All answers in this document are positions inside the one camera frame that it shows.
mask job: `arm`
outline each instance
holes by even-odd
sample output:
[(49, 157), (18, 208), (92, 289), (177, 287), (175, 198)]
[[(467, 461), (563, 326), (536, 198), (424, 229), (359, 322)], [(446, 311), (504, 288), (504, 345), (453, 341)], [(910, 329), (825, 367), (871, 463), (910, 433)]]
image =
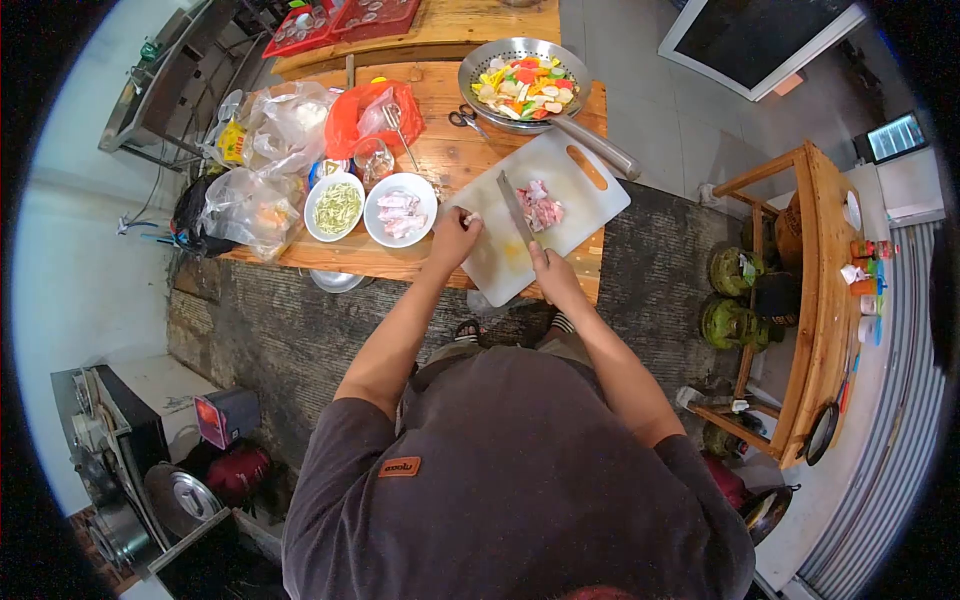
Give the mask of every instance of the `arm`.
[(480, 220), (464, 229), (461, 222), (466, 216), (466, 211), (454, 206), (438, 222), (430, 257), (410, 289), (360, 348), (334, 400), (363, 398), (391, 420), (396, 417), (396, 404), (413, 369), (440, 293), (453, 270), (466, 260), (483, 230)]
[(576, 327), (611, 410), (647, 447), (685, 435), (657, 380), (590, 305), (570, 263), (536, 242), (529, 250), (541, 290)]

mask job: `knife blade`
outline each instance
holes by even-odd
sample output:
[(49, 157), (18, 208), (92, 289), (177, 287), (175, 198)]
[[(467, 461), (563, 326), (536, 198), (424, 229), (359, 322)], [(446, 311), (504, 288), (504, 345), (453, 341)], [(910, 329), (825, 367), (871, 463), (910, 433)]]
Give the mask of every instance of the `knife blade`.
[(523, 238), (523, 244), (530, 248), (530, 242), (534, 241), (534, 234), (530, 231), (527, 220), (523, 217), (523, 207), (520, 206), (520, 201), (516, 199), (516, 190), (507, 181), (506, 171), (500, 171), (500, 175), (496, 178), (496, 184), (500, 187), (500, 193), (503, 194), (503, 202), (507, 204), (507, 209), (510, 210), (514, 227), (519, 231), (520, 237)]

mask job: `sandal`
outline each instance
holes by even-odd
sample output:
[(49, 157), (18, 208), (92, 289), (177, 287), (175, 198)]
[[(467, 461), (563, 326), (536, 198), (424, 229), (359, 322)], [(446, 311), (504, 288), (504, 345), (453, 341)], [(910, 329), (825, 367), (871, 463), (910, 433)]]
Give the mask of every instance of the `sandal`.
[(573, 333), (576, 331), (576, 328), (573, 326), (573, 322), (562, 312), (558, 312), (553, 317), (553, 321), (550, 322), (551, 327), (557, 327), (563, 333)]
[(480, 334), (483, 329), (474, 319), (464, 321), (457, 327), (457, 333), (453, 336), (454, 342), (470, 342), (471, 344), (480, 344)]

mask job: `stainless steel colander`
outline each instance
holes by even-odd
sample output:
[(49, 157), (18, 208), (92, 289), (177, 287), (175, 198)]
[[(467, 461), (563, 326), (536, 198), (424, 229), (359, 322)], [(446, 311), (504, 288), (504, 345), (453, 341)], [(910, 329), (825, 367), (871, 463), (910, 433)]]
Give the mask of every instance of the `stainless steel colander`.
[[(557, 66), (566, 71), (567, 78), (574, 82), (574, 89), (576, 90), (579, 87), (579, 90), (574, 91), (573, 100), (564, 107), (563, 112), (552, 114), (545, 119), (522, 121), (494, 112), (490, 107), (480, 102), (473, 92), (471, 84), (478, 83), (480, 75), (490, 67), (490, 61), (498, 57), (507, 62), (524, 57), (538, 57), (547, 60), (556, 58), (560, 61)], [(627, 180), (635, 180), (640, 176), (639, 163), (635, 158), (611, 144), (607, 138), (597, 135), (571, 118), (587, 103), (587, 98), (593, 87), (593, 79), (590, 78), (587, 67), (580, 62), (580, 59), (562, 46), (532, 37), (505, 37), (486, 43), (469, 53), (460, 63), (460, 70), (457, 72), (457, 84), (460, 86), (460, 94), (467, 101), (467, 104), (496, 127), (508, 132), (528, 135), (543, 133), (549, 127), (559, 127), (604, 158), (614, 169), (623, 173)]]

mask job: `shorts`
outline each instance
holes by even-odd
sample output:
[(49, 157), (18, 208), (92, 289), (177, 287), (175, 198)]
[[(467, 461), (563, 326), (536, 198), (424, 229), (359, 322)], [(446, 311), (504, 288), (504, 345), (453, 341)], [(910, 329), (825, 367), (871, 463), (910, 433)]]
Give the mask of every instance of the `shorts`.
[[(534, 349), (537, 352), (545, 352), (546, 354), (553, 354), (554, 356), (576, 361), (593, 369), (593, 363), (590, 362), (590, 357), (587, 355), (584, 342), (576, 333), (562, 333), (553, 339), (540, 342)], [(450, 342), (431, 354), (430, 358), (426, 361), (426, 365), (452, 356), (472, 356), (485, 350), (486, 348), (482, 348), (473, 342)]]

